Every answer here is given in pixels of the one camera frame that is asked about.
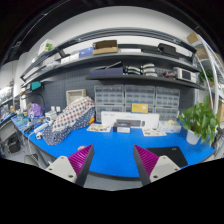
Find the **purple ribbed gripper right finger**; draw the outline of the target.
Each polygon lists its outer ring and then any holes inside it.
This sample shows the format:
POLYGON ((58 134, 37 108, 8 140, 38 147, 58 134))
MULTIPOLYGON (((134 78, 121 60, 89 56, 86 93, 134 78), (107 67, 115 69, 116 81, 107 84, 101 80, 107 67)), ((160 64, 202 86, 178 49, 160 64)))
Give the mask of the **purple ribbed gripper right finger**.
POLYGON ((166 155, 157 156, 138 145, 133 146, 133 156, 143 186, 180 170, 166 155))

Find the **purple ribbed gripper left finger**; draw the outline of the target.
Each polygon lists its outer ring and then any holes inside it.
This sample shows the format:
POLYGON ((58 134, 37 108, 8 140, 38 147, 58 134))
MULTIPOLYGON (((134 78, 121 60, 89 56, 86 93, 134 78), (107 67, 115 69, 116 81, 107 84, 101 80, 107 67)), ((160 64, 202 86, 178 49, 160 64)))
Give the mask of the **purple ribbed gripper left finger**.
POLYGON ((94 156, 94 147, 86 146, 69 157, 60 156, 46 171, 83 187, 94 156))

